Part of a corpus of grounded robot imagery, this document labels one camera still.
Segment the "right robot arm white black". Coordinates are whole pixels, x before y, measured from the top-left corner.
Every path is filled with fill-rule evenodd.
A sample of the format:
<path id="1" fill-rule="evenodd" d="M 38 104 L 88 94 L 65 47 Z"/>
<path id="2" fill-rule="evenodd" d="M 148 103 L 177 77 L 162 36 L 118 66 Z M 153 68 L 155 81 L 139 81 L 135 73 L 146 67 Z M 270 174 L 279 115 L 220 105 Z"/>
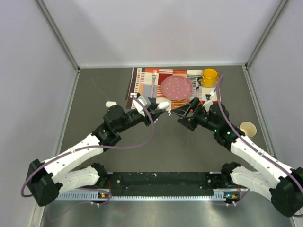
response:
<path id="1" fill-rule="evenodd" d="M 245 160 L 254 171 L 236 163 L 225 165 L 221 182 L 226 187 L 244 186 L 268 199 L 282 215 L 302 217 L 303 169 L 294 169 L 258 147 L 239 128 L 231 124 L 229 112 L 221 103 L 200 103 L 198 98 L 170 111 L 178 122 L 194 131 L 202 126 L 213 132 L 218 144 Z"/>

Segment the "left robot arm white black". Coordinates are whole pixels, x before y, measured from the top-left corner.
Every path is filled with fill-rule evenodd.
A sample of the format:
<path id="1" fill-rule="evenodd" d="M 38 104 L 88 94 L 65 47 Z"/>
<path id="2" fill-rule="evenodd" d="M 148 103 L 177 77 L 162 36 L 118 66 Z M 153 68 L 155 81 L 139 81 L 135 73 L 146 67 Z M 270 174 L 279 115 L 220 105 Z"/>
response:
<path id="1" fill-rule="evenodd" d="M 120 141 L 119 132 L 143 122 L 153 126 L 166 112 L 169 103 L 150 103 L 140 98 L 133 100 L 135 109 L 125 112 L 116 102 L 107 101 L 105 121 L 78 144 L 53 158 L 29 164 L 23 188 L 28 188 L 38 206 L 44 207 L 59 195 L 84 186 L 103 187 L 107 183 L 107 171 L 94 163 L 84 169 L 76 167 L 88 159 L 115 148 Z"/>

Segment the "white charging case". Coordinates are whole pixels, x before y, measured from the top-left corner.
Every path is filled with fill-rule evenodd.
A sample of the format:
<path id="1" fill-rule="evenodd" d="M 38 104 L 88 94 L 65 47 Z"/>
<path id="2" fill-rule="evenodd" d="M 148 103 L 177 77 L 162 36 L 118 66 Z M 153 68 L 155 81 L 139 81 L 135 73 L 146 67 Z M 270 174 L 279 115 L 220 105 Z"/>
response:
<path id="1" fill-rule="evenodd" d="M 169 102 L 161 102 L 157 105 L 157 110 L 167 110 Z"/>

